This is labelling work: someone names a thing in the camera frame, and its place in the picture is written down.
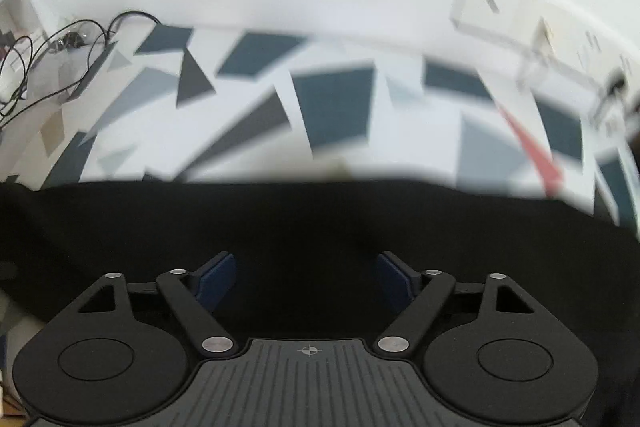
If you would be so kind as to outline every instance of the power outlet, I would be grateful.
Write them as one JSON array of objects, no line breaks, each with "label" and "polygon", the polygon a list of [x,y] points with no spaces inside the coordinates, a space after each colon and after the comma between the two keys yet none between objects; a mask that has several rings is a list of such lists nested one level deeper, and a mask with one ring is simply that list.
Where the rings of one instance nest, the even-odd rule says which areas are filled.
[{"label": "power outlet", "polygon": [[539,41],[543,27],[553,60],[599,86],[622,70],[628,96],[640,92],[640,50],[568,0],[454,0],[451,18],[460,30],[527,49]]}]

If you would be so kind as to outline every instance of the silver screw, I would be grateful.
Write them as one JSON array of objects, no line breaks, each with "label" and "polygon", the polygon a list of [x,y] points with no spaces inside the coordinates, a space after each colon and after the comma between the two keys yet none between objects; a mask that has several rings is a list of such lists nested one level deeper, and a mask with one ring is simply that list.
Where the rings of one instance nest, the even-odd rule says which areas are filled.
[{"label": "silver screw", "polygon": [[399,353],[409,347],[409,341],[402,337],[382,337],[378,341],[378,347],[390,353]]},{"label": "silver screw", "polygon": [[224,353],[234,347],[234,341],[226,337],[209,337],[202,341],[202,347],[212,353]]}]

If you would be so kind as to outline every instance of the gray gripper base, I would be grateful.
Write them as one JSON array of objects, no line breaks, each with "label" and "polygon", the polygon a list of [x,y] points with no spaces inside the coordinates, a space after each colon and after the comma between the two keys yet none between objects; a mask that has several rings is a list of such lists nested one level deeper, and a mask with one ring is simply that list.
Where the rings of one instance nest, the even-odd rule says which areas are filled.
[{"label": "gray gripper base", "polygon": [[[478,427],[434,399],[407,362],[361,341],[256,340],[204,363],[188,389],[131,427]],[[33,427],[53,427],[40,419]],[[559,427],[577,427],[565,422]]]}]

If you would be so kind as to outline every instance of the black fabric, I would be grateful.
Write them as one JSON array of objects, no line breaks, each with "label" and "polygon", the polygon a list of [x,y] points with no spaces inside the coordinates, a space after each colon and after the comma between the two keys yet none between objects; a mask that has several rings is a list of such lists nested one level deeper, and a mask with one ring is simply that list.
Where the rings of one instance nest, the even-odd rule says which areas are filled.
[{"label": "black fabric", "polygon": [[574,331],[600,367],[587,426],[640,425],[640,245],[559,201],[472,196],[412,181],[0,185],[2,289],[43,319],[108,271],[144,282],[235,254],[216,310],[236,339],[363,337],[394,315],[374,261],[463,282],[504,272]]}]

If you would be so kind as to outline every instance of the power cord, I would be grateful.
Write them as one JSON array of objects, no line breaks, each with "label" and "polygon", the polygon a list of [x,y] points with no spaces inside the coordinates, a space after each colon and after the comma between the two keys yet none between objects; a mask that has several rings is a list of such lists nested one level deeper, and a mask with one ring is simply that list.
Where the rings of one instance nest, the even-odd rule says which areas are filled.
[{"label": "power cord", "polygon": [[[60,94],[64,91],[66,91],[67,89],[70,89],[71,87],[77,86],[78,84],[80,84],[80,82],[82,82],[84,80],[84,78],[87,76],[87,74],[89,73],[89,71],[91,70],[91,66],[93,66],[93,63],[91,63],[90,61],[90,57],[91,57],[91,53],[94,50],[95,45],[98,43],[98,41],[100,40],[100,38],[104,38],[104,46],[103,46],[103,50],[107,47],[107,45],[109,44],[110,40],[111,40],[111,36],[117,32],[117,30],[120,28],[120,24],[122,23],[122,20],[127,18],[127,17],[131,17],[131,16],[141,16],[141,17],[145,17],[147,19],[152,20],[153,22],[155,22],[156,24],[160,24],[160,21],[154,17],[153,15],[147,13],[147,12],[143,12],[143,11],[138,11],[138,10],[128,10],[126,12],[120,13],[118,15],[116,15],[111,22],[109,23],[109,25],[107,26],[107,29],[105,30],[105,28],[99,23],[96,22],[93,19],[80,19],[77,21],[74,21],[68,25],[66,25],[65,27],[63,27],[62,29],[59,29],[57,32],[55,32],[53,35],[51,35],[50,37],[48,37],[36,50],[35,53],[33,53],[33,41],[31,41],[31,39],[28,36],[24,36],[24,37],[20,37],[18,39],[16,39],[16,41],[14,42],[14,44],[9,48],[9,50],[7,51],[6,56],[4,57],[4,60],[2,61],[2,64],[0,64],[0,74],[2,74],[2,68],[4,67],[4,63],[6,61],[7,56],[9,55],[9,53],[13,50],[16,53],[18,53],[17,50],[15,50],[15,45],[21,40],[21,39],[29,39],[29,41],[31,42],[31,54],[30,54],[30,59],[28,64],[24,63],[24,60],[22,59],[22,56],[18,53],[18,56],[20,56],[20,60],[22,61],[23,64],[23,71],[24,74],[22,76],[22,81],[20,82],[20,86],[17,87],[17,89],[14,90],[14,93],[11,95],[9,102],[5,103],[2,108],[5,108],[7,105],[9,105],[10,103],[14,102],[14,105],[12,105],[12,107],[9,109],[9,111],[7,113],[3,113],[2,109],[0,108],[0,116],[2,116],[2,120],[0,121],[0,132],[2,132],[4,130],[4,128],[9,125],[12,121],[15,120],[15,118],[17,118],[18,116],[20,116],[22,113],[24,113],[25,111],[29,110],[31,107],[39,104],[40,102],[44,102],[45,100],[48,100],[49,98],[52,98],[54,96],[56,96],[57,94]],[[38,54],[40,53],[40,51],[43,49],[44,46],[47,46],[52,39],[54,39],[56,36],[60,35],[60,33],[68,30],[69,28],[71,28],[72,26],[75,26],[77,24],[85,24],[85,23],[92,23],[95,24],[96,26],[98,26],[98,28],[100,28],[100,35],[98,35],[96,37],[96,39],[94,40],[94,43],[91,45],[91,48],[89,49],[89,54],[87,55],[87,68],[86,71],[84,73],[84,75],[82,76],[82,78],[80,78],[79,80],[76,80],[75,82],[72,82],[71,84],[68,84],[68,86],[62,87],[62,89],[59,89],[57,91],[54,91],[52,93],[49,93],[46,96],[43,96],[37,100],[34,100],[34,102],[31,102],[29,105],[27,105],[26,107],[23,107],[20,111],[18,111],[17,113],[15,113],[13,116],[11,116],[11,118],[9,118],[8,120],[5,121],[5,119],[7,117],[9,117],[12,112],[15,110],[15,107],[18,103],[18,99],[20,99],[20,97],[22,96],[22,94],[24,93],[24,91],[27,88],[27,79],[28,79],[28,74],[31,71],[32,67],[35,67],[40,59],[44,56],[41,55],[40,57],[38,57]]]}]

